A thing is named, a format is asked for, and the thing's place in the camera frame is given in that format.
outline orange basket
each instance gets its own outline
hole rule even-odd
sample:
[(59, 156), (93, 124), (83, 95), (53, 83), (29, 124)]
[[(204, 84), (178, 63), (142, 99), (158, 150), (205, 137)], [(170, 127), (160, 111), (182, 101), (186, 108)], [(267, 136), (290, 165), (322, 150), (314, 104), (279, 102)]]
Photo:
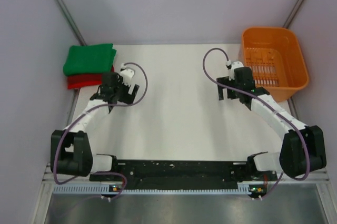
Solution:
[(256, 85), (267, 89), (277, 102), (289, 99), (309, 82), (299, 42), (285, 28), (245, 30), (240, 60), (252, 69)]

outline green towel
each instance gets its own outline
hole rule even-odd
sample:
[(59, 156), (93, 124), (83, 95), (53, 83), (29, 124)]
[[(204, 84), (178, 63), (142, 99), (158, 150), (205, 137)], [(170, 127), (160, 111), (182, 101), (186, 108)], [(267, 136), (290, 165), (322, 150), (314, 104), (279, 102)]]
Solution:
[(116, 50), (112, 44), (72, 46), (63, 66), (66, 76), (83, 73), (110, 72)]

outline metal floor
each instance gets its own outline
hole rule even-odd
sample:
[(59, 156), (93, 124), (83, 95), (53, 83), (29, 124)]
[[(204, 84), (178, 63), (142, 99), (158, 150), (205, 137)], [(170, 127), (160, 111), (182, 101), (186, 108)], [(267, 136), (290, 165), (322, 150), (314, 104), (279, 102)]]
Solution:
[(248, 196), (122, 196), (111, 203), (88, 195), (53, 195), (45, 224), (322, 224), (327, 223), (316, 185), (279, 185), (263, 201)]

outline white wall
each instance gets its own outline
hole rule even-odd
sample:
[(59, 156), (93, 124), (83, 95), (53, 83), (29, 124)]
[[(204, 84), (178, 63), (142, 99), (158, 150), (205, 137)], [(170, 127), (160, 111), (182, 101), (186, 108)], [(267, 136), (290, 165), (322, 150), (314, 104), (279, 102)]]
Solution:
[(240, 42), (282, 26), (297, 0), (64, 0), (89, 44)]
[(72, 92), (62, 66), (76, 40), (54, 0), (0, 0), (0, 223), (28, 223), (50, 135)]
[(300, 41), (310, 75), (308, 87), (295, 95), (299, 116), (324, 132), (328, 174), (337, 192), (337, 4), (306, 0), (291, 25)]

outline red towel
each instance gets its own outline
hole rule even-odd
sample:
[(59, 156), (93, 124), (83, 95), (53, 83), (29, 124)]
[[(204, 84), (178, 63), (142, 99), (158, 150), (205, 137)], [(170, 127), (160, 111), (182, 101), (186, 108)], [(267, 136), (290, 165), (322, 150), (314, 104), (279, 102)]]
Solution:
[(76, 74), (67, 77), (68, 89), (80, 89), (85, 86), (97, 86), (102, 84), (102, 73)]

